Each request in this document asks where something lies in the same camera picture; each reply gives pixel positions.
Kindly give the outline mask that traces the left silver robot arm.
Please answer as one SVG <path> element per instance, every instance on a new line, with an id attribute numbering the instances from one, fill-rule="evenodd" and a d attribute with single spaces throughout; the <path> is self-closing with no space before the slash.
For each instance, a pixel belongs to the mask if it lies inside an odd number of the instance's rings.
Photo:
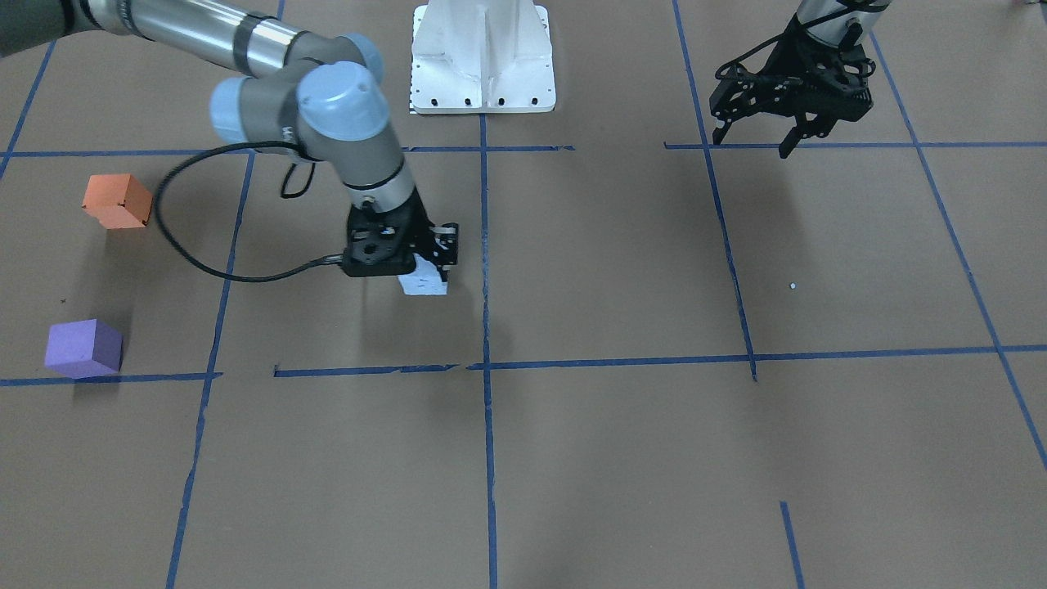
<path id="1" fill-rule="evenodd" d="M 709 100 L 718 120 L 713 144 L 721 145 L 738 120 L 770 113 L 795 122 L 778 145 L 779 156 L 788 158 L 805 139 L 863 119 L 874 108 L 869 80 L 878 66 L 861 44 L 890 5 L 803 1 L 781 33 L 719 66 Z"/>

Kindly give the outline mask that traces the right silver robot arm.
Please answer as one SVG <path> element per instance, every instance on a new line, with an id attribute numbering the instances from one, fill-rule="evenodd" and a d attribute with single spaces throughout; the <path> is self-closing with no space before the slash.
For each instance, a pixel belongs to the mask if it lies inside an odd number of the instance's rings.
<path id="1" fill-rule="evenodd" d="M 407 295 L 442 295 L 456 265 L 459 227 L 435 225 L 381 91 L 384 63 L 367 37 L 328 38 L 276 16 L 222 1 L 4 1 L 2 55 L 83 31 L 134 36 L 235 72 L 209 101 L 231 151 L 329 163 L 350 196 L 343 253 L 304 264 L 336 265 L 351 278 L 395 276 Z"/>

